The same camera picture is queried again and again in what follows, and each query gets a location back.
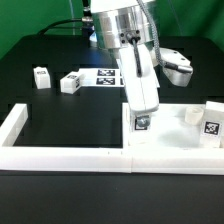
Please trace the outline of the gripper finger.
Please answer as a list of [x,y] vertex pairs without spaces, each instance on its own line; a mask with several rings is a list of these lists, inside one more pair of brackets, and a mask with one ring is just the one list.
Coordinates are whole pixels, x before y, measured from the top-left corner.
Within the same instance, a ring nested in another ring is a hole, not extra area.
[[135,118],[136,130],[147,130],[151,123],[151,117],[149,114],[139,115]]

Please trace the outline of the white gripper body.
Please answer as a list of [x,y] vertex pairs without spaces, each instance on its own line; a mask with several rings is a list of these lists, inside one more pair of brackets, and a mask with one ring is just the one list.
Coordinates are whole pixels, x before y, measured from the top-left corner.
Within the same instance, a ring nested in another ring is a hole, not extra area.
[[118,51],[119,68],[123,76],[130,110],[135,115],[154,112],[159,107],[157,78],[150,52],[144,44],[138,46],[142,76],[137,76],[136,60],[132,46]]

